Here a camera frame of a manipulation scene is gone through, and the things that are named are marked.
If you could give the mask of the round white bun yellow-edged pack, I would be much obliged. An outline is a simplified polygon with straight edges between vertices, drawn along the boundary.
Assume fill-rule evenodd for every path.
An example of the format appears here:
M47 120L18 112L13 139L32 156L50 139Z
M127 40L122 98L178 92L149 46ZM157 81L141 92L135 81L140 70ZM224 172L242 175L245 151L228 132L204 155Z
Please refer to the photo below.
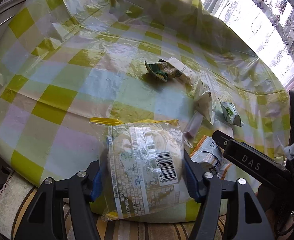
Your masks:
M99 140L105 220L131 219L190 200L179 121L91 118Z

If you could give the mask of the yellow green printed snack pack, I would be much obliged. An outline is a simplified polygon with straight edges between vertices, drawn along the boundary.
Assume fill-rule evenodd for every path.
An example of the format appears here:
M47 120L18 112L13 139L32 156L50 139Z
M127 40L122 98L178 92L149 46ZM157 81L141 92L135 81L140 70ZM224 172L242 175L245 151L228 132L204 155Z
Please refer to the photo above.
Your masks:
M230 125L242 127L244 125L238 110L232 102L219 101L225 120Z

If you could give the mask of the white cream cake clear pack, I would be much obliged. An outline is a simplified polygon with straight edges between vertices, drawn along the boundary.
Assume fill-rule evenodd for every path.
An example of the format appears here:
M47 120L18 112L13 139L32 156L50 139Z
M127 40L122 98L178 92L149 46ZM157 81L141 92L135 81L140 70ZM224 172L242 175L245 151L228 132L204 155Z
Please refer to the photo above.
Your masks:
M168 59L168 63L172 65L173 68L180 72L179 78L188 85L195 85L198 82L198 75L187 65L180 62L175 57Z

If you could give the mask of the green checkered plastic tablecloth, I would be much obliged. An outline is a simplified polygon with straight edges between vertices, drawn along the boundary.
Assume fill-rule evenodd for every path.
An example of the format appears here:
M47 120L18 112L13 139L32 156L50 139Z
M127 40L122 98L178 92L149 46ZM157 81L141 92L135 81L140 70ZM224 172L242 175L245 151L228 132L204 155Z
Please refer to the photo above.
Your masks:
M123 122L193 116L195 87L157 82L145 62L175 57L232 102L225 128L271 158L289 140L288 94L267 65L199 0L27 0L0 41L0 156L34 185L69 178L98 156L90 118Z

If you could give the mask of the floral sheer curtain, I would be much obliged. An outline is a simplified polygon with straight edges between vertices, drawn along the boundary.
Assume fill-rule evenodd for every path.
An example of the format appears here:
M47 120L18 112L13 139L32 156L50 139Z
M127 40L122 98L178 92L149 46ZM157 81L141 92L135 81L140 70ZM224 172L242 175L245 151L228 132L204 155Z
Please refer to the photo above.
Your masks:
M271 69L284 87L294 82L294 8L287 0L203 0Z

